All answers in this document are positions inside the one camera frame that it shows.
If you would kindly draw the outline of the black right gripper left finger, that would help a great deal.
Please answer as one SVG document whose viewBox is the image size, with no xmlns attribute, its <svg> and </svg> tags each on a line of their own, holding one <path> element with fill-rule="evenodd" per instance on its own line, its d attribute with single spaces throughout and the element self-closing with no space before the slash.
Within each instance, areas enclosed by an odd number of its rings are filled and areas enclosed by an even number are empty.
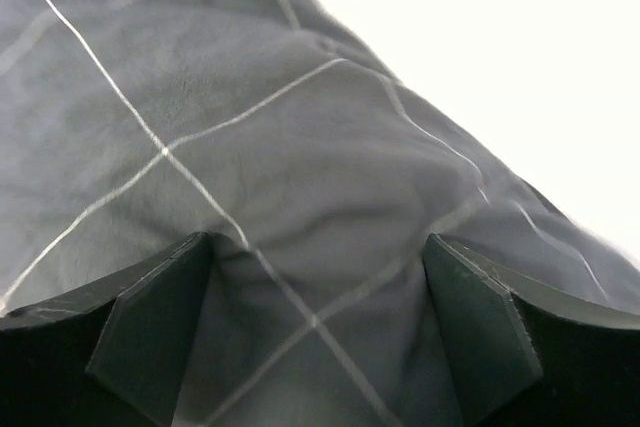
<svg viewBox="0 0 640 427">
<path fill-rule="evenodd" d="M 2 317 L 2 425 L 171 425 L 209 275 L 196 233 Z"/>
</svg>

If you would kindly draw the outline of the dark grey checked pillowcase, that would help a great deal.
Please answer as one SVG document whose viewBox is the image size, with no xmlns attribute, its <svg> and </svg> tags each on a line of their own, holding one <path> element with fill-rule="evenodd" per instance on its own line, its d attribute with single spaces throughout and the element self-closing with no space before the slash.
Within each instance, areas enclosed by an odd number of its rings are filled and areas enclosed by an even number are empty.
<svg viewBox="0 0 640 427">
<path fill-rule="evenodd" d="M 1 309 L 194 232 L 177 426 L 458 426 L 421 251 L 639 310 L 637 266 L 316 0 L 1 0 Z"/>
</svg>

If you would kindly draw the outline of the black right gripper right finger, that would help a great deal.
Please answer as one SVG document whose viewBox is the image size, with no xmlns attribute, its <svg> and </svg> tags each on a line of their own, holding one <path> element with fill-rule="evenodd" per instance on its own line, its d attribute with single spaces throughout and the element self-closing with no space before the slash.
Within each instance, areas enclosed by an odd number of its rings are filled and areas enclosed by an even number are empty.
<svg viewBox="0 0 640 427">
<path fill-rule="evenodd" d="M 638 425 L 638 315 L 435 234 L 422 258 L 465 425 Z"/>
</svg>

